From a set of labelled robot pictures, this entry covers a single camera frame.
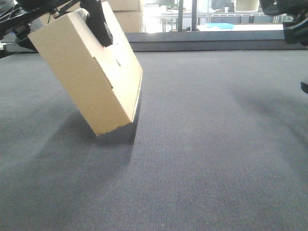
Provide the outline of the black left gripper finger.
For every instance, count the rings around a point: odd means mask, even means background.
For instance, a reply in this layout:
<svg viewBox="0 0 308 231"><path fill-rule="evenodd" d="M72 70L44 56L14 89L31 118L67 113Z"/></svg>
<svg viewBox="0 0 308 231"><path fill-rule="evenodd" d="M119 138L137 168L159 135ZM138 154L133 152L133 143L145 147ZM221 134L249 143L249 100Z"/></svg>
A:
<svg viewBox="0 0 308 231"><path fill-rule="evenodd" d="M88 12L86 24L99 43L104 47L112 45L112 36L107 29L101 1L81 0L80 7Z"/></svg>

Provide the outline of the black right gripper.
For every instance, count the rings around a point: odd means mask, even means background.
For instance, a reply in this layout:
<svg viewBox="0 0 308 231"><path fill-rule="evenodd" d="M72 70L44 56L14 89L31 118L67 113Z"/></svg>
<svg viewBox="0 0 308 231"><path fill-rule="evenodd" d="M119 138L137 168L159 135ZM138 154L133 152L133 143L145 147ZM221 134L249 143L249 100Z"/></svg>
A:
<svg viewBox="0 0 308 231"><path fill-rule="evenodd" d="M291 21L283 22L284 39L287 44L308 44L308 1L307 0L261 0L264 14L287 15Z"/></svg>

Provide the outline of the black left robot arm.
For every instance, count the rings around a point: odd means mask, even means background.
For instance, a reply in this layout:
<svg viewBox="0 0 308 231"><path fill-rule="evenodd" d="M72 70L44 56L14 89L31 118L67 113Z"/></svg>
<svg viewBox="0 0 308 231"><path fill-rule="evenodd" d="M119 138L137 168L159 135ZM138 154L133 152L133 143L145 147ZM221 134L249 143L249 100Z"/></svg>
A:
<svg viewBox="0 0 308 231"><path fill-rule="evenodd" d="M88 14L86 24L99 43L108 47L113 36L108 28L100 0L2 0L0 2L0 38L13 32L16 43L23 48L37 51L28 38L32 22L49 13L55 19L68 13L68 9L79 3Z"/></svg>

